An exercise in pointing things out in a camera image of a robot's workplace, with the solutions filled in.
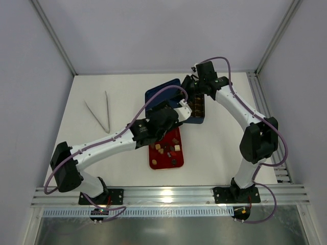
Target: red cutting board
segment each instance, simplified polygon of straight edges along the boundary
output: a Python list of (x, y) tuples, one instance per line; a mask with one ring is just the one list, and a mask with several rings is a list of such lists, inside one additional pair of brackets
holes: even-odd
[[(156, 150), (156, 144), (160, 144), (160, 148), (163, 149), (163, 154), (160, 154), (159, 151)], [(180, 151), (172, 151), (171, 147), (175, 148), (175, 145), (179, 145)], [(168, 132), (161, 141), (149, 146), (149, 165), (154, 170), (176, 168), (184, 165), (179, 128)]]

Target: gray wall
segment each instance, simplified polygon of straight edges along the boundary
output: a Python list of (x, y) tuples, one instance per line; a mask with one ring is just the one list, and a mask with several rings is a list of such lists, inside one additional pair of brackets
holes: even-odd
[(10, 245), (26, 229), (73, 77), (27, 0), (0, 5), (0, 243)]
[(254, 70), (292, 2), (39, 1), (78, 74), (190, 71), (216, 55)]
[(304, 183), (327, 231), (327, 1), (304, 1), (260, 75)]

